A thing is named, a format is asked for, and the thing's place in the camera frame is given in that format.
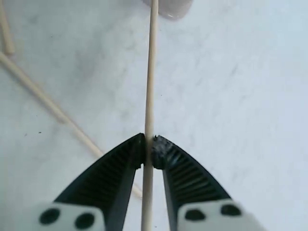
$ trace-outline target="wooden dowel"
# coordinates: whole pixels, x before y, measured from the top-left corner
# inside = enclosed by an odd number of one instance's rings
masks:
[[[145,107],[146,161],[143,168],[141,231],[150,231],[152,229],[153,165],[151,161],[151,148],[153,143],[153,86],[156,57],[157,16],[158,0],[152,0],[150,16],[148,78]]]
[[[103,156],[103,152],[96,146],[96,144],[69,118],[61,108],[55,104],[32,80],[19,68],[14,62],[12,62],[4,53],[0,52],[0,63],[2,63],[14,76],[35,95],[61,122],[66,123],[78,137],[78,139],[86,145],[96,157]],[[142,198],[141,190],[133,185],[133,193]]]
[[[12,36],[10,33],[10,28],[8,21],[6,19],[4,7],[3,7],[3,0],[0,0],[0,26],[2,28],[2,36],[4,40],[4,47],[6,54],[14,54],[15,47],[12,40]]]

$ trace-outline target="wooden stick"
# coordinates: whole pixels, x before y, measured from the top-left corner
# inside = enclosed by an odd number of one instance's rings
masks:
[[[2,28],[3,40],[4,40],[4,46],[5,46],[5,53],[14,54],[15,53],[15,47],[14,47],[14,43],[13,43],[12,36],[11,36],[11,33],[10,33],[9,24],[8,24],[7,19],[6,19],[2,0],[0,0],[0,25],[1,25],[1,28]]]
[[[158,17],[158,0],[151,2],[150,39],[148,58],[148,78],[145,107],[145,138],[146,161],[143,168],[143,199],[141,214],[141,231],[152,230],[152,200],[153,200],[153,165],[151,161],[151,148],[153,144],[153,84],[156,57],[156,33]]]
[[[103,152],[95,145],[95,143],[69,118],[61,108],[55,104],[32,80],[19,68],[15,63],[13,63],[9,58],[0,52],[0,63],[2,63],[10,72],[12,72],[17,79],[26,86],[51,112],[55,117],[61,122],[66,123],[78,139],[86,145],[92,153],[94,153],[98,158],[103,156]],[[133,185],[133,193],[142,198],[141,190]]]

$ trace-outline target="black hole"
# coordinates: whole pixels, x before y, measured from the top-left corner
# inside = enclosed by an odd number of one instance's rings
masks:
[[[191,209],[186,212],[185,219],[193,221],[204,220],[205,215],[199,209]]]
[[[77,217],[75,226],[79,230],[84,230],[91,227],[94,223],[94,215],[91,213],[84,213]]]
[[[223,205],[220,210],[222,215],[226,216],[240,216],[242,213],[235,205]]]
[[[50,225],[54,223],[60,216],[60,210],[58,208],[50,208],[43,212],[39,217],[39,222],[42,225]]]

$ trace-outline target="wooden skewer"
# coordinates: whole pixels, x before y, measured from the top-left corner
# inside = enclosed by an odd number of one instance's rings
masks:
[[[154,68],[156,57],[156,34],[157,34],[158,0],[151,2],[150,17],[150,40],[148,58],[148,78],[145,107],[145,139],[146,161],[143,168],[143,199],[141,215],[141,231],[152,229],[152,200],[153,200],[153,164],[151,161],[151,148],[153,144],[153,87]]]
[[[103,156],[103,152],[96,146],[96,144],[79,128],[71,118],[69,118],[61,108],[55,104],[32,80],[19,68],[14,62],[12,62],[4,53],[0,52],[0,63],[2,63],[10,72],[12,72],[17,79],[26,86],[61,122],[66,123],[78,139],[84,143],[98,158]],[[141,190],[133,185],[133,193],[142,198]]]
[[[14,43],[13,43],[12,36],[10,33],[9,24],[6,19],[6,15],[5,15],[4,7],[3,7],[3,0],[0,0],[0,25],[2,28],[5,53],[14,54],[15,47],[14,47]]]

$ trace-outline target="marble countertop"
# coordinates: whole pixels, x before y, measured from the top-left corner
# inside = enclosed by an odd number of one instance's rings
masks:
[[[141,0],[4,0],[12,59],[104,151],[144,131]],[[159,18],[154,131],[197,159],[270,231],[306,230],[308,3],[195,0]],[[96,158],[0,68],[0,223],[52,201]],[[141,186],[142,171],[136,183]],[[168,230],[154,172],[153,228]],[[124,230],[140,227],[134,196]]]

